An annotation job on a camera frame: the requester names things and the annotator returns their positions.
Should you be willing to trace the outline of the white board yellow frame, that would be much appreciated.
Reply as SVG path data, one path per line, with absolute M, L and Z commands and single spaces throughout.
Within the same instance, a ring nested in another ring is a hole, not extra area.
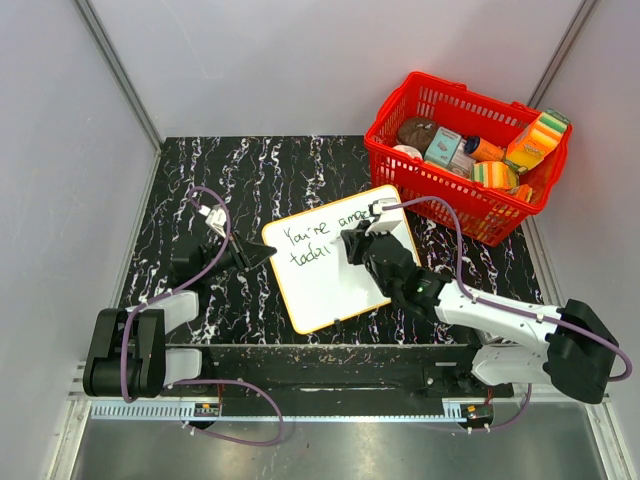
M 268 223 L 263 242 L 277 249 L 270 262 L 294 331 L 310 334 L 390 303 L 362 265 L 347 262 L 343 245 L 330 241 L 369 220 L 369 205 L 400 195 L 392 185 Z

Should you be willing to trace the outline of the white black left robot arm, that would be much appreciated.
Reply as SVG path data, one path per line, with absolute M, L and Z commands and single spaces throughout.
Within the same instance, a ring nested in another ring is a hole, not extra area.
M 154 398 L 166 384 L 176 381 L 195 395 L 211 392 L 217 373 L 202 362 L 202 353 L 169 349 L 165 337 L 200 315 L 205 290 L 217 276 L 259 267 L 276 252 L 274 247 L 233 234 L 221 254 L 203 244 L 175 254 L 170 286 L 176 288 L 195 278 L 186 289 L 142 308 L 107 308 L 98 313 L 82 378 L 84 393 L 120 397 L 122 379 L 133 399 Z

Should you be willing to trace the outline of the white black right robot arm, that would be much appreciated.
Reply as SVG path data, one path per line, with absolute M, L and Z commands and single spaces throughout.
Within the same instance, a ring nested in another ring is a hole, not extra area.
M 507 340 L 476 350 L 459 366 L 456 387 L 468 396 L 507 383 L 550 384 L 562 394 L 598 404 L 611 380 L 619 347 L 595 311 L 570 299 L 562 307 L 526 304 L 473 290 L 420 267 L 391 233 L 368 221 L 340 237 L 349 264 L 362 266 L 382 295 L 410 318 L 484 331 Z

